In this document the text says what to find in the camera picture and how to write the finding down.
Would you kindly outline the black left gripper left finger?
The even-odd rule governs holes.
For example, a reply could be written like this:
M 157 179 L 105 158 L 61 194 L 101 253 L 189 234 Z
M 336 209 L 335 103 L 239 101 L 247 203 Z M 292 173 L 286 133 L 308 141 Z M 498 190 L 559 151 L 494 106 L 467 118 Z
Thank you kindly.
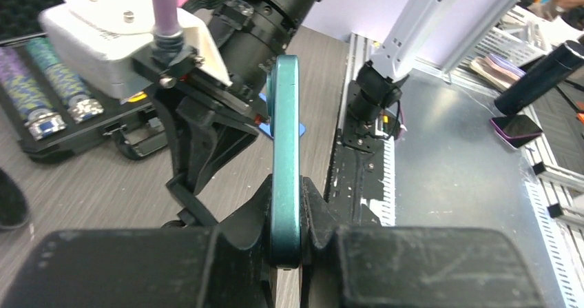
M 3 307 L 272 307 L 271 177 L 213 226 L 48 234 Z

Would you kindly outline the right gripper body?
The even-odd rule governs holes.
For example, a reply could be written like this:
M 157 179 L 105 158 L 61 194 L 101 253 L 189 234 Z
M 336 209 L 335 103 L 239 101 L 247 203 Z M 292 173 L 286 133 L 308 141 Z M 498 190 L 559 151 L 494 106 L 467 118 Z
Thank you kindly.
M 245 116 L 278 56 L 292 39 L 292 0 L 152 0 L 154 40 L 135 61 L 137 73 L 169 86 L 185 76 Z

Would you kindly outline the dark green-edged smartphone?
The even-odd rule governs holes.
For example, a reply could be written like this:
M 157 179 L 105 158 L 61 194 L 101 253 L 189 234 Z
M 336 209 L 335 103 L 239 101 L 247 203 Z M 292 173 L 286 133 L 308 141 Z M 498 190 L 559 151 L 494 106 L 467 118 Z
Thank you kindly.
M 267 77 L 273 137 L 270 215 L 271 264 L 295 269 L 301 259 L 300 71 L 298 57 L 280 55 Z

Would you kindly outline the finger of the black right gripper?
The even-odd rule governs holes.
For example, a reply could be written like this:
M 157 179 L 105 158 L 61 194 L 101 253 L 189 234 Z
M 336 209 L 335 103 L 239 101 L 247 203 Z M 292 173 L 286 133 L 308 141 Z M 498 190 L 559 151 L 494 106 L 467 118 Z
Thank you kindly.
M 211 178 L 258 137 L 242 115 L 212 101 L 185 97 L 176 108 L 175 174 L 189 192 L 199 194 Z
M 217 225 L 216 217 L 197 195 L 207 184 L 205 175 L 217 143 L 217 134 L 208 121 L 213 112 L 197 110 L 192 100 L 155 101 L 171 152 L 173 177 L 166 187 L 182 209 L 184 226 Z

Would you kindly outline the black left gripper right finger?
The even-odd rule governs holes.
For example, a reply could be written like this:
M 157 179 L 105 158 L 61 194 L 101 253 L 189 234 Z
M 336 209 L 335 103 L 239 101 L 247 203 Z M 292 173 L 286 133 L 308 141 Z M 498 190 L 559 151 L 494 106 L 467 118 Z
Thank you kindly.
M 516 246 L 473 227 L 346 222 L 301 181 L 301 307 L 544 307 Z

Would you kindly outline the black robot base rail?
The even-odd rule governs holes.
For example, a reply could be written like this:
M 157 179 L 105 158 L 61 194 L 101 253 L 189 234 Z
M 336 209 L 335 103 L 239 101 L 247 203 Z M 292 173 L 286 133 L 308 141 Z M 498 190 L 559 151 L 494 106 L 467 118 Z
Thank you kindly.
M 370 124 L 353 118 L 348 104 L 358 94 L 356 83 L 346 86 L 324 197 L 342 222 L 392 227 L 396 224 L 395 142 L 386 134 L 392 125 L 383 113 Z

